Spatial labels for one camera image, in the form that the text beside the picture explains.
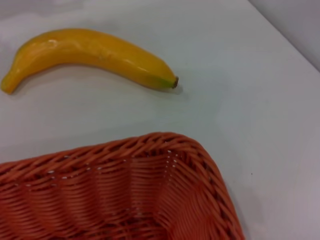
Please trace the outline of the orange woven plastic basket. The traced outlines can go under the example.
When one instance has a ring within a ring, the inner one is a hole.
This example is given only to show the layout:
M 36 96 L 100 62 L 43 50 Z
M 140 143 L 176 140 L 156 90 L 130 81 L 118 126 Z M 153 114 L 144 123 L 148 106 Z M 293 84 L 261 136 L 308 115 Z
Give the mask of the orange woven plastic basket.
M 0 240 L 245 240 L 194 139 L 155 132 L 0 164 Z

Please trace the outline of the yellow plastic banana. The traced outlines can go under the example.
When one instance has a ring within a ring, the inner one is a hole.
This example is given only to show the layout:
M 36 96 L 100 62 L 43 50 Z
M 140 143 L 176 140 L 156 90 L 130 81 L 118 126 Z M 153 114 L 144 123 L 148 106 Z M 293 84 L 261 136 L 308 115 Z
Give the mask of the yellow plastic banana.
M 156 90 L 175 89 L 179 82 L 161 58 L 133 43 L 96 30 L 67 28 L 24 43 L 0 88 L 10 95 L 26 78 L 68 64 L 100 68 Z

